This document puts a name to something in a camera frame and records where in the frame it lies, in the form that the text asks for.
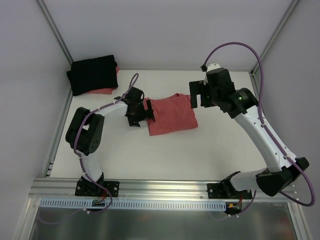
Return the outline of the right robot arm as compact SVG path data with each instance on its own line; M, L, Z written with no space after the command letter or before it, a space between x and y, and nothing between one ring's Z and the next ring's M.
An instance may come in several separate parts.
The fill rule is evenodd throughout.
M236 171L221 181L223 193L235 198L245 190L261 190L273 197L294 182L309 167L305 157L290 151L262 113L259 102L247 88L236 89L227 69L220 67L206 72L205 78L189 82L190 104L197 108L219 107L247 133L260 152L264 169Z

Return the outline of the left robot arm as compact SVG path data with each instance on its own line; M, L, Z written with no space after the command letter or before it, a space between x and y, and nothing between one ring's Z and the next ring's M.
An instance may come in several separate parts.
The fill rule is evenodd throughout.
M139 127L140 122L155 120L151 101L146 101L142 90L131 87L123 96L118 96L112 103L89 110L79 107L68 127L65 140L77 155L82 170L75 195L80 197L100 197L107 194L108 183L100 167L95 152L100 146L104 124L108 120L127 117L130 127Z

